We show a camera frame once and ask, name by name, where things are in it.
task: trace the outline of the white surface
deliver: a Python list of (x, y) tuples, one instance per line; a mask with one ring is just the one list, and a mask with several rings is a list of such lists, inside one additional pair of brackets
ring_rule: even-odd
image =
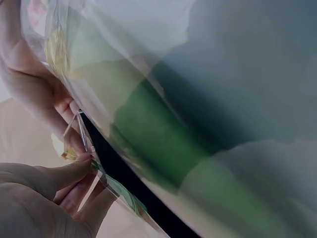
[(7, 91), (7, 89), (5, 88), (1, 78), (0, 78), (0, 103), (2, 103), (3, 101), (9, 99), (11, 96), (9, 94), (9, 92)]

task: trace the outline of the plastic bag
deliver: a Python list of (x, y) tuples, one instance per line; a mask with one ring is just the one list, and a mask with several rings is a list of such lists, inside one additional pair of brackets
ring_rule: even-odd
[[(275, 4), (51, 0), (43, 50), (29, 45), (144, 183), (199, 235), (316, 237), (303, 211), (316, 206), (313, 176), (300, 173), (304, 179), (289, 185), (296, 166), (288, 167), (283, 152), (270, 159), (265, 143), (254, 155), (267, 153), (265, 159), (247, 156), (248, 143), (311, 138), (317, 118), (303, 106), (311, 100), (297, 93), (301, 74), (290, 66), (300, 68), (296, 57), (308, 51), (293, 51), (300, 48), (293, 36), (280, 43), (291, 36)], [(283, 12), (292, 19), (291, 10)], [(276, 85), (284, 78), (290, 87)], [(231, 154), (241, 146), (243, 158)]]

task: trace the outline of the finger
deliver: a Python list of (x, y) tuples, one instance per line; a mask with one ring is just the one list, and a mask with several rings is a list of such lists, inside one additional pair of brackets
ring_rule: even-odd
[(80, 210), (79, 216), (76, 219), (80, 222), (79, 227), (83, 229), (83, 233), (89, 233), (89, 237), (96, 237), (98, 230), (108, 213), (111, 205), (116, 200), (114, 194), (108, 189), (103, 189), (101, 185), (94, 189), (89, 202), (85, 203), (85, 206)]
[(37, 167), (46, 177), (51, 179), (50, 194), (43, 194), (47, 199), (53, 200), (57, 191), (66, 188), (82, 180), (91, 169), (91, 156), (82, 154), (81, 161), (75, 161), (69, 165), (58, 168)]
[[(85, 161), (86, 157), (85, 156), (79, 156), (77, 159), (77, 161)], [(97, 171), (95, 168), (92, 168), (90, 170), (90, 174), (93, 174), (93, 176), (95, 177), (97, 175)], [(62, 202), (62, 200), (66, 197), (66, 195), (76, 186), (77, 184), (74, 183), (66, 188), (61, 189), (60, 191), (58, 191), (55, 195), (55, 198), (53, 200), (54, 203), (56, 203), (57, 205), (60, 205), (60, 203)]]
[(76, 215), (76, 218), (80, 219), (80, 217), (82, 216), (82, 212), (85, 210), (85, 208), (87, 206), (89, 206), (89, 204), (92, 204), (92, 202), (95, 200), (95, 198), (105, 189), (106, 187), (104, 186), (104, 184), (101, 181), (98, 181), (96, 186), (94, 187), (93, 191), (91, 192), (91, 194), (89, 195), (87, 201), (85, 202), (85, 204), (83, 205), (81, 211), (79, 211)]
[(58, 191), (53, 199), (53, 202), (57, 205), (60, 205), (64, 198), (69, 194), (69, 192), (76, 186), (77, 184), (74, 183), (66, 188), (61, 189)]
[(95, 180), (95, 177), (96, 175), (94, 174), (87, 174), (86, 177), (78, 182), (65, 196), (59, 206), (71, 216), (77, 213), (78, 208)]

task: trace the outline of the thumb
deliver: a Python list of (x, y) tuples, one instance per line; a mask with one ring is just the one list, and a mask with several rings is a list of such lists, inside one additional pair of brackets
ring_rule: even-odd
[(54, 189), (37, 189), (44, 197), (53, 200), (57, 191), (82, 180), (91, 169), (91, 155), (80, 155), (77, 160), (69, 165), (57, 168), (36, 167), (50, 179)]

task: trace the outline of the green object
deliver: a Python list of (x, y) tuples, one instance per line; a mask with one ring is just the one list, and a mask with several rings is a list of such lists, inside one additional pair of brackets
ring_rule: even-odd
[(199, 201), (239, 224), (240, 232), (256, 237), (298, 237), (268, 204), (210, 158), (209, 152), (144, 85), (140, 84), (117, 110), (113, 124), (139, 156), (175, 187), (206, 161), (208, 166), (197, 177), (199, 186), (194, 183), (189, 195), (198, 196)]

